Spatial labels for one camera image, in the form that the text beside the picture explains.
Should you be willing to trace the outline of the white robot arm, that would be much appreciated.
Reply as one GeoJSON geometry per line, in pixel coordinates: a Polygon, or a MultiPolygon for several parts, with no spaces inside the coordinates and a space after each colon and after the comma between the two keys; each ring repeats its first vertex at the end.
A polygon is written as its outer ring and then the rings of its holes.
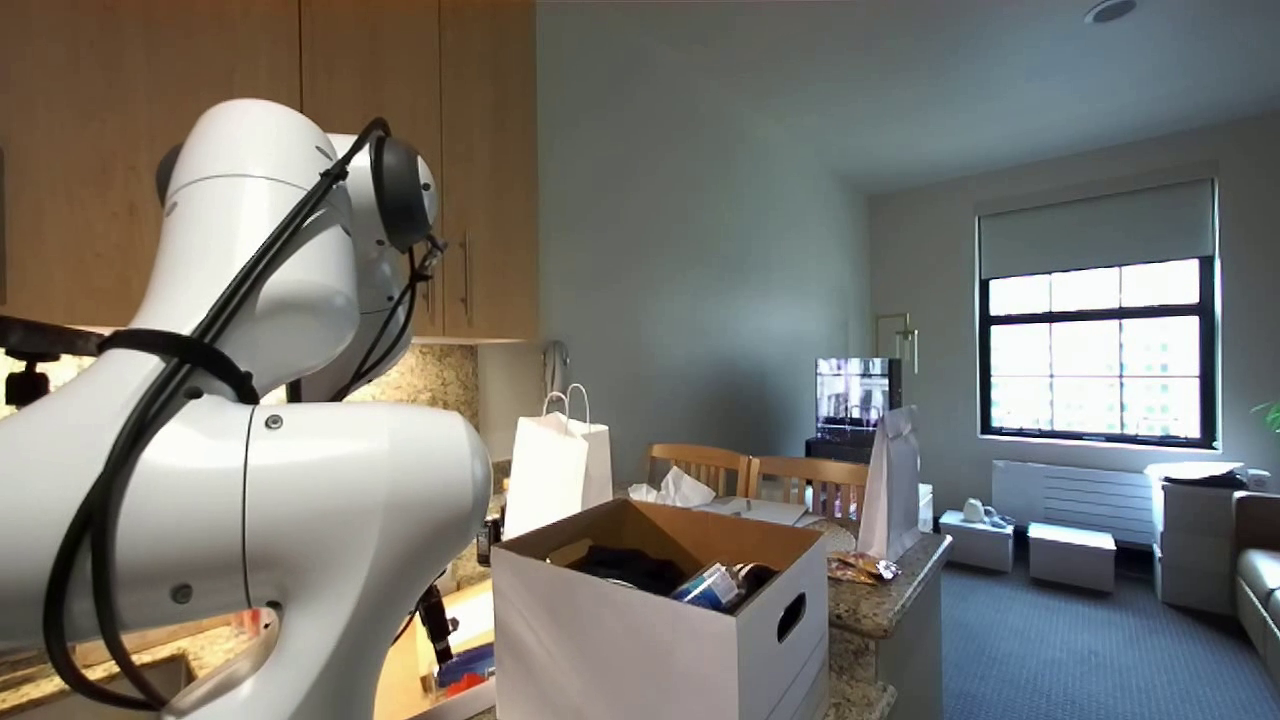
{"type": "Polygon", "coordinates": [[[407,344],[432,173],[381,120],[222,98],[164,175],[141,312],[0,421],[0,643],[164,720],[374,720],[384,653],[483,517],[446,406],[353,391],[407,344]],[[146,627],[263,609],[263,649],[170,694],[90,681],[146,627]]]}

